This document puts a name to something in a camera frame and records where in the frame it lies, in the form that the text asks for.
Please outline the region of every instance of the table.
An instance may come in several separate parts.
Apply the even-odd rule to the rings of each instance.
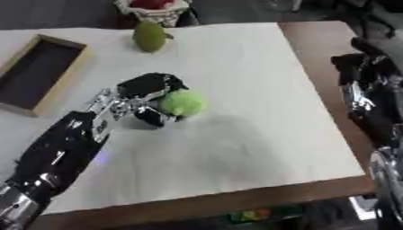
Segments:
[[[280,24],[322,101],[342,131],[363,168],[367,168],[371,145],[345,114],[338,73],[330,64],[334,55],[354,52],[349,46],[354,33],[342,22],[292,22]],[[31,229],[104,229],[138,223],[206,217],[230,211],[373,191],[368,176],[318,181],[272,188],[242,190],[186,199],[156,201],[120,207],[45,215]]]

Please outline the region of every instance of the green ball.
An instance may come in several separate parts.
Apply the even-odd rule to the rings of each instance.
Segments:
[[[164,29],[155,22],[141,22],[133,34],[139,48],[145,52],[155,52],[166,43]]]
[[[175,116],[189,117],[199,113],[205,107],[206,101],[202,96],[189,90],[174,91],[159,101],[160,109]]]

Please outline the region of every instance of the green pear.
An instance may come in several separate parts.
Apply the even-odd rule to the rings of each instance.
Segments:
[[[155,52],[164,46],[169,36],[158,23],[143,21],[136,27],[133,39],[141,50]]]

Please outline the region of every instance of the basket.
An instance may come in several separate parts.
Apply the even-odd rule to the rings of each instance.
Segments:
[[[187,11],[192,0],[174,0],[165,9],[148,10],[133,8],[130,4],[133,0],[116,0],[115,5],[123,15],[134,14],[140,21],[151,21],[161,24],[164,27],[175,27],[179,16]]]

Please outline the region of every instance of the white cloth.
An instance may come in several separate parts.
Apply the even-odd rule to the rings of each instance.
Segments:
[[[0,63],[35,33],[86,43],[91,55],[43,116],[0,111],[0,180],[42,131],[102,88],[165,72],[208,102],[160,130],[124,120],[48,213],[363,175],[275,23],[172,29],[175,39],[154,54],[136,49],[132,31],[0,31]]]

